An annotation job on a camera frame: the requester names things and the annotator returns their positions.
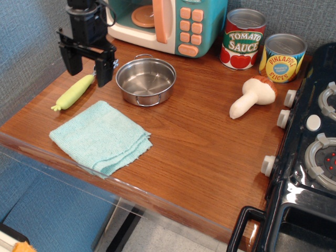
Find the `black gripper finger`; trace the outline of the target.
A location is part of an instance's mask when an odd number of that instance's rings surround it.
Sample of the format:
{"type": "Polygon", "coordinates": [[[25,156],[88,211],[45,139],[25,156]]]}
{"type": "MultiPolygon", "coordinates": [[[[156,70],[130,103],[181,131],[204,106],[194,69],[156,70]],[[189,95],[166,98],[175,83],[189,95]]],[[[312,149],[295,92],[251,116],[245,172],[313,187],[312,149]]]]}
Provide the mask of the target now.
{"type": "Polygon", "coordinates": [[[95,60],[98,87],[105,86],[112,80],[114,71],[114,54],[102,54],[95,60]]]}
{"type": "Polygon", "coordinates": [[[80,52],[79,44],[65,44],[59,43],[59,49],[67,68],[67,71],[72,75],[77,75],[83,69],[82,54],[80,52]]]}

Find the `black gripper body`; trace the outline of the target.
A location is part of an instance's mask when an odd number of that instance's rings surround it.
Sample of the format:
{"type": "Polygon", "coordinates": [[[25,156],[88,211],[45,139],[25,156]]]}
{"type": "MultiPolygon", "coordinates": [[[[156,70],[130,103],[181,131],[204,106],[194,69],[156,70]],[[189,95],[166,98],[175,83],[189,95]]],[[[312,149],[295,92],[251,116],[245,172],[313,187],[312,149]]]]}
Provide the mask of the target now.
{"type": "Polygon", "coordinates": [[[82,56],[93,60],[102,54],[114,54],[116,48],[107,41],[106,35],[108,27],[116,22],[108,23],[108,10],[115,14],[106,1],[67,1],[71,27],[58,29],[60,43],[78,43],[82,56]]]}

